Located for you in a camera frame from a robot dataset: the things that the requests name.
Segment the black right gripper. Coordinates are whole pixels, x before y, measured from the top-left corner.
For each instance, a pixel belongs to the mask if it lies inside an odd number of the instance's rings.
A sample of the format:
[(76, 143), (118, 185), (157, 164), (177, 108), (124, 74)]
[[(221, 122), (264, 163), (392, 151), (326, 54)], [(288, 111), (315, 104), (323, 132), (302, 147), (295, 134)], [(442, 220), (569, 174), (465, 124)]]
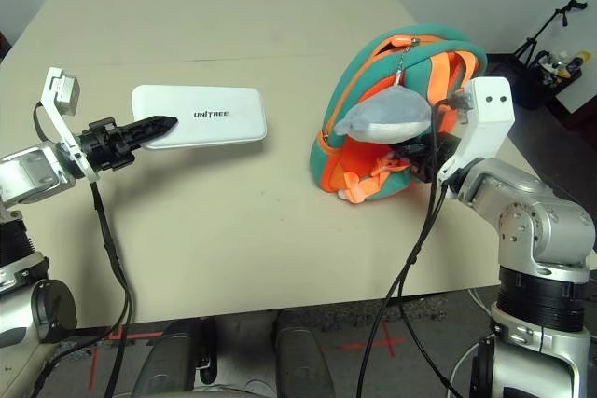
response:
[(433, 183), (437, 179), (437, 171), (454, 155), (460, 142), (460, 137), (440, 132), (436, 146), (433, 146), (432, 134), (429, 133), (422, 138), (420, 144), (392, 144), (391, 149), (395, 159), (413, 160), (410, 170), (417, 180)]

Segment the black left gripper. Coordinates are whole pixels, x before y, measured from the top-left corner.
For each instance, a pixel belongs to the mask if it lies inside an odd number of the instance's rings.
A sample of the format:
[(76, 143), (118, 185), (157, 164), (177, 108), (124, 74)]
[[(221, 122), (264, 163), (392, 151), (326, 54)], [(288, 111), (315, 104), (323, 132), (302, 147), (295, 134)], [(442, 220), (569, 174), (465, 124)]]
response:
[(153, 116), (118, 126), (114, 118), (104, 118), (90, 123), (78, 140), (95, 171), (116, 171), (135, 161), (135, 149), (165, 136), (177, 123), (176, 117)]

